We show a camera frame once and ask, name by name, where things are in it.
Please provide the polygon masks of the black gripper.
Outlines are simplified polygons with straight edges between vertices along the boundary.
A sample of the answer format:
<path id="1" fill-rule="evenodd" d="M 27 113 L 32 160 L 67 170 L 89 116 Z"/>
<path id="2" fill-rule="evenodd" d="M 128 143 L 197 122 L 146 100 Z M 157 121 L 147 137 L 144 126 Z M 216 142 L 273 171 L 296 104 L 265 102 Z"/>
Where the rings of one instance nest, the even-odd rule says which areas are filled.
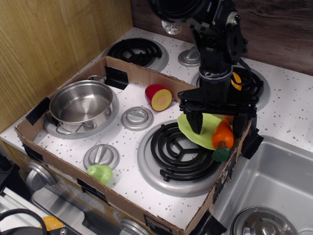
<path id="1" fill-rule="evenodd" d="M 232 78 L 231 74 L 219 78 L 200 74 L 197 87 L 178 92 L 180 110 L 194 133 L 201 133 L 203 114 L 215 114 L 234 117 L 234 137 L 241 137 L 248 120 L 257 116 L 259 98 L 234 88 Z"/>

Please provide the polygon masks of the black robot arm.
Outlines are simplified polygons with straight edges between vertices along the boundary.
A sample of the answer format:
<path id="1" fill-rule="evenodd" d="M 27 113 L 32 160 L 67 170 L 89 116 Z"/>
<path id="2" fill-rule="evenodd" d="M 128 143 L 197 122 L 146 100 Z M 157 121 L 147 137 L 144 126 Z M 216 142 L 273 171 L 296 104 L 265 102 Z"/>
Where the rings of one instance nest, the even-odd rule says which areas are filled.
<path id="1" fill-rule="evenodd" d="M 233 134 L 242 136 L 249 120 L 256 117 L 258 97 L 234 88 L 252 79 L 242 60 L 247 39 L 241 33 L 241 17 L 231 0 L 150 0 L 151 10 L 163 21 L 185 23 L 200 54 L 198 88 L 181 91 L 180 110 L 192 131 L 199 134 L 202 115 L 233 116 Z"/>

